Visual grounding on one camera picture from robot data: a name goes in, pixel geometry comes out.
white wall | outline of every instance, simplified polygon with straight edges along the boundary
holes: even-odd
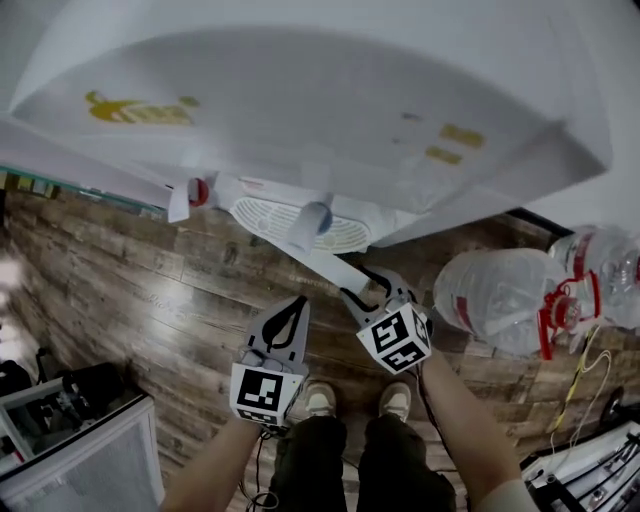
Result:
[[[609,116],[611,171],[526,206],[566,227],[640,231],[640,10],[632,0],[565,0],[592,54]]]
[[[0,165],[161,208],[170,190],[60,146],[0,114]]]
[[[40,37],[69,0],[0,0],[0,110],[6,110]]]

black and white marker cube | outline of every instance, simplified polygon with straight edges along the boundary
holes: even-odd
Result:
[[[231,368],[231,409],[239,418],[282,426],[304,380],[304,375],[234,363]]]
[[[411,303],[358,333],[369,354],[394,375],[431,355],[430,322]]]

white plastic part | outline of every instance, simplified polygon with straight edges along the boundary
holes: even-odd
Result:
[[[188,182],[188,186],[187,186],[187,190],[188,190],[188,196],[189,196],[189,201],[199,201],[200,200],[200,188],[198,186],[198,180],[195,178],[192,178],[189,180]]]
[[[346,288],[358,295],[369,282],[365,274],[333,254],[315,250],[306,254],[286,243],[272,243],[338,288]]]
[[[165,493],[151,397],[129,402],[72,439],[3,478],[0,499],[9,510],[157,510]]]
[[[309,254],[316,245],[316,238],[322,236],[325,244],[325,234],[332,224],[331,210],[323,203],[313,202],[306,205],[296,220],[287,230],[285,242]]]
[[[234,218],[253,234],[266,238],[271,242],[287,243],[287,234],[300,218],[301,208],[287,204],[275,203],[254,197],[238,199],[229,210]],[[366,249],[371,237],[367,226],[363,223],[334,216],[329,230],[323,235],[315,235],[324,220],[326,209],[307,210],[309,217],[294,228],[291,239],[297,243],[293,248],[308,253],[309,245],[317,251],[342,254]]]
[[[183,181],[171,191],[167,220],[180,222],[189,218],[189,181]]]
[[[282,426],[304,381],[303,375],[234,363],[229,390],[231,410],[245,420]]]
[[[427,317],[410,304],[378,319],[358,339],[380,365],[396,375],[431,355]]]

black cable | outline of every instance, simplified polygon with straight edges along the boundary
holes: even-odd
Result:
[[[260,453],[262,452],[262,444],[265,441],[271,439],[272,437],[277,437],[277,438],[284,437],[284,434],[286,434],[287,430],[288,429],[281,429],[278,433],[275,433],[267,430],[263,425],[263,431],[260,434],[260,443],[258,444],[258,452],[256,454],[256,495],[253,497],[249,495],[249,493],[247,492],[247,488],[244,484],[244,478],[240,480],[240,482],[238,483],[240,492],[248,500],[247,508],[245,509],[246,512],[255,512],[256,507],[261,507],[265,510],[270,510],[278,506],[278,497],[275,494],[269,491],[267,492],[260,491]],[[270,496],[273,496],[273,498],[275,499],[275,504],[273,505],[266,501],[266,499],[268,499]]]
[[[349,464],[349,466],[353,466],[353,467],[354,467],[354,468],[356,468],[358,471],[360,471],[360,468],[359,468],[356,464],[354,464],[353,462],[351,462],[350,460],[345,459],[344,457],[340,457],[340,458],[342,459],[342,461],[343,461],[343,462],[346,462],[347,464]]]
[[[538,478],[540,478],[542,475],[544,475],[544,469],[539,469],[538,472],[536,473],[536,476],[534,476],[531,480],[525,480],[524,484],[527,486],[527,489],[530,488],[531,484],[535,482]]]
[[[416,382],[418,384],[418,393],[420,395],[420,399],[422,400],[422,405],[424,405],[424,408],[427,411],[427,416],[429,417],[429,421],[434,426],[434,428],[437,430],[438,435],[440,436],[440,439],[442,440],[442,446],[444,446],[444,449],[447,452],[447,455],[449,455],[449,458],[453,460],[453,458],[451,457],[451,452],[449,451],[449,447],[447,446],[447,442],[445,441],[444,436],[442,435],[442,431],[440,430],[440,425],[438,425],[438,421],[436,420],[436,417],[433,414],[433,410],[431,409],[431,406],[429,405],[429,402],[427,401],[427,395],[425,394],[424,386],[422,385],[422,368],[421,368],[421,366],[418,365],[417,373],[416,372],[411,372],[411,371],[408,372],[408,373],[413,375],[414,378],[416,379]]]

yellow label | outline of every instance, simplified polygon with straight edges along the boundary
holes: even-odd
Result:
[[[454,140],[474,149],[480,149],[484,144],[484,135],[472,130],[465,130],[455,124],[445,124],[440,130],[440,137]]]
[[[191,96],[182,96],[183,105],[149,105],[140,100],[111,101],[98,91],[87,93],[89,113],[96,119],[109,123],[142,123],[164,125],[192,125],[193,121],[183,107],[197,107],[198,100]]]
[[[31,190],[31,184],[33,180],[31,178],[26,178],[24,176],[20,176],[18,179],[18,189],[19,190]]]
[[[450,165],[458,165],[462,161],[462,155],[452,153],[451,151],[447,151],[446,149],[442,149],[437,146],[431,146],[427,149],[425,154],[430,158],[441,160],[442,162]]]

